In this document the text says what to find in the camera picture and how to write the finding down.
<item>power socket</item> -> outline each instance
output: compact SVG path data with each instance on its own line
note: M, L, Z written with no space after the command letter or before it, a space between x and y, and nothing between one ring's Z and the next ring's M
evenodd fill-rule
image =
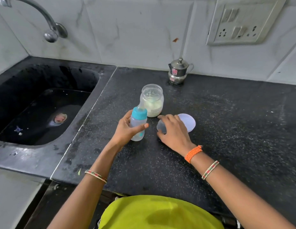
M207 45L263 42L286 0L217 0Z

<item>plastic jar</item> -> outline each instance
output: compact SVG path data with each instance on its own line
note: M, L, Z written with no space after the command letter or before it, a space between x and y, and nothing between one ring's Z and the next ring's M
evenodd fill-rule
M130 118L130 127L136 127L138 125L142 125L147 123L147 110L141 109L139 107L133 108L131 118ZM145 135L145 130L135 134L131 140L132 141L140 141Z
M157 117L164 104L163 89L157 84L147 84L142 89L140 107L147 109L147 117Z

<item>orange bracelet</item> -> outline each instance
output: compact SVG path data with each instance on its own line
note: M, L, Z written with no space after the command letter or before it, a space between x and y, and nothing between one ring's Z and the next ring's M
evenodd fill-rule
M202 151L202 147L200 145L198 145L196 148L193 148L191 151L188 152L188 154L186 154L185 160L188 163L190 163L190 160L192 159L192 157L201 151Z

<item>black sink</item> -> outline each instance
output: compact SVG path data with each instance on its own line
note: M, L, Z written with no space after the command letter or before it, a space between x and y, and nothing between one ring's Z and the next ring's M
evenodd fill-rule
M28 57L1 74L0 168L49 178L115 69Z

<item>faucet spout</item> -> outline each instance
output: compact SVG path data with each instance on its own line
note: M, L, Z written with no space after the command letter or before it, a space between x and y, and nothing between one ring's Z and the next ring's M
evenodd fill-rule
M47 30L44 33L44 38L48 42L56 42L58 40L58 37L61 38L67 38L67 30L64 26L62 26L60 23L56 23L54 19L51 17L51 15L45 10L39 3L37 3L34 0L18 0L22 1L24 3L27 3L28 5L31 5L32 7L36 8L46 19L46 22L49 25L49 30ZM0 5L5 7L12 7L11 0L0 0Z

